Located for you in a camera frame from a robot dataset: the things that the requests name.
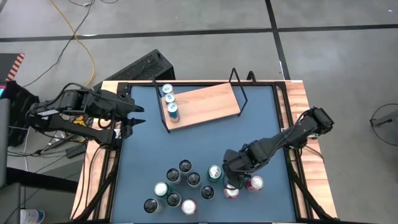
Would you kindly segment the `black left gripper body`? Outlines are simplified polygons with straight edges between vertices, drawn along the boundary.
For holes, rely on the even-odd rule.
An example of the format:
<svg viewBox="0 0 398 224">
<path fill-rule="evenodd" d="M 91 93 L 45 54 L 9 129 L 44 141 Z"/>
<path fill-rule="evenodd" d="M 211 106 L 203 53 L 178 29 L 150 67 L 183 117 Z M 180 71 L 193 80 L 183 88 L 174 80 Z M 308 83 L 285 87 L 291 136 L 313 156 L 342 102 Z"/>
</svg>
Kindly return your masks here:
<svg viewBox="0 0 398 224">
<path fill-rule="evenodd" d="M 104 119 L 122 121 L 133 112 L 133 99 L 113 92 L 104 92 Z"/>
</svg>

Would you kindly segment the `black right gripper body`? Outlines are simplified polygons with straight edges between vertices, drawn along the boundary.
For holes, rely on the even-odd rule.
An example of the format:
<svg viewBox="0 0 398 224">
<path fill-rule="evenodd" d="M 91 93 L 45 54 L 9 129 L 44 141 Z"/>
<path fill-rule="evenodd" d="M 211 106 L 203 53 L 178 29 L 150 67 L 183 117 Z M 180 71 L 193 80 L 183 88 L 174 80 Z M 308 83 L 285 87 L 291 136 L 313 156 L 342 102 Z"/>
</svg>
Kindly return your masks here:
<svg viewBox="0 0 398 224">
<path fill-rule="evenodd" d="M 238 172 L 252 173 L 254 168 L 252 150 L 234 151 L 227 149 L 223 156 L 222 168 L 226 175 Z"/>
</svg>

